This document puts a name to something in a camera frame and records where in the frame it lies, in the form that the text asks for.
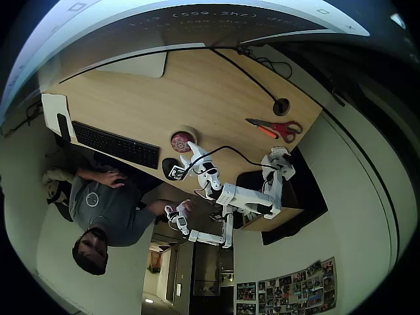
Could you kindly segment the person's left hand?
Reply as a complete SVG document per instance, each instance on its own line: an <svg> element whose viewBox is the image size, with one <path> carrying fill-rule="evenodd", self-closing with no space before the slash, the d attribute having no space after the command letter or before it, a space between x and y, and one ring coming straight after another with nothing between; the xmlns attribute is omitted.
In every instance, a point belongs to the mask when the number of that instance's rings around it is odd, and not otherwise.
<svg viewBox="0 0 420 315"><path fill-rule="evenodd" d="M118 170L112 170L105 173L99 173L96 181L110 188L119 188L125 186L126 179L127 176L120 173Z"/></svg>

